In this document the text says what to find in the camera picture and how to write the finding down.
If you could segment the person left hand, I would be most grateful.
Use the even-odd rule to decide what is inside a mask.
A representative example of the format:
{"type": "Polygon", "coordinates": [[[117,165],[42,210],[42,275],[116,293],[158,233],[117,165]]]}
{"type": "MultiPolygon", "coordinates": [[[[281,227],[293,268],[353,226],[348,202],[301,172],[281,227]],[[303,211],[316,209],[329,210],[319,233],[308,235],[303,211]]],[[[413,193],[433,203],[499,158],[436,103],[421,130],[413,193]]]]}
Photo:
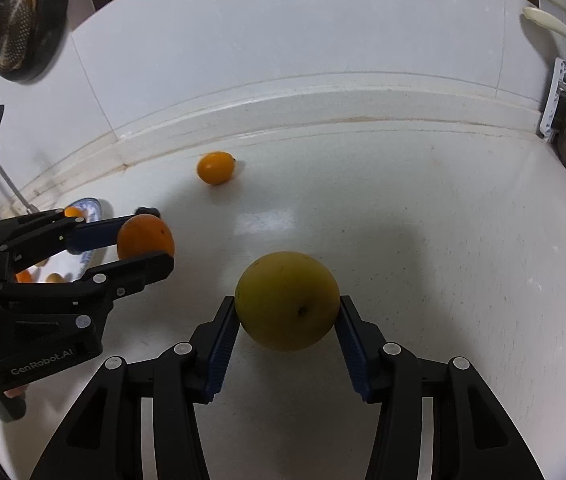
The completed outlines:
{"type": "Polygon", "coordinates": [[[3,394],[7,397],[7,398],[16,398],[17,396],[21,396],[22,394],[26,393],[26,390],[28,388],[28,385],[25,386],[21,386],[18,388],[13,388],[10,390],[6,390],[3,394]]]}

